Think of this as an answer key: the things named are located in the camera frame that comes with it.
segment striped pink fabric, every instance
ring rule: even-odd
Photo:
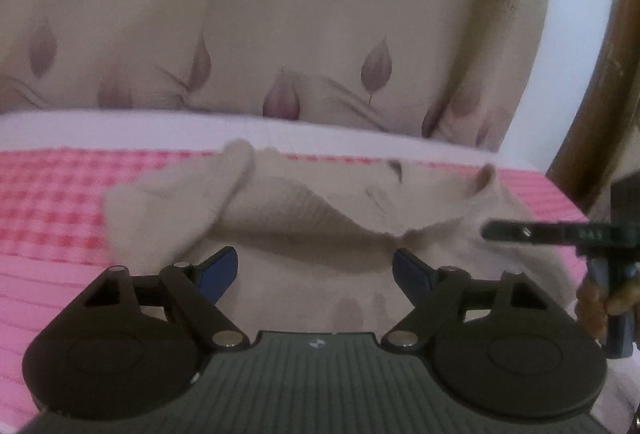
[[[186,151],[41,149],[0,153],[0,423],[20,427],[35,413],[22,381],[27,345],[112,264],[104,242],[102,198],[116,183],[161,169]],[[289,155],[305,161],[372,163],[375,158]],[[429,164],[469,175],[478,167]],[[543,174],[500,171],[502,181],[540,220],[584,220]],[[576,281],[586,272],[562,252]]]

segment folded fabric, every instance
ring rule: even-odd
[[[115,186],[105,216],[111,254],[134,273],[234,246],[239,276],[218,306],[250,337],[383,334],[411,310],[391,274],[398,247],[476,278],[522,271],[564,307],[575,297],[554,249],[481,239],[489,218],[532,218],[492,166],[464,178],[402,161],[300,162],[237,141]]]

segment human hand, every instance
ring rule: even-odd
[[[578,322],[596,340],[607,338],[608,316],[622,315],[630,309],[636,315],[635,341],[640,340],[640,277],[629,281],[623,288],[607,297],[607,291],[590,277],[585,277],[577,291],[575,314]]]

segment white wall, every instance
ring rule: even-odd
[[[546,171],[569,131],[602,48],[612,0],[549,0],[538,55],[500,148]]]

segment ridged gray surface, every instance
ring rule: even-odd
[[[370,335],[264,334],[244,353],[219,354],[178,400],[112,422],[39,416],[26,434],[606,434],[587,414],[518,425],[460,405],[414,356]]]

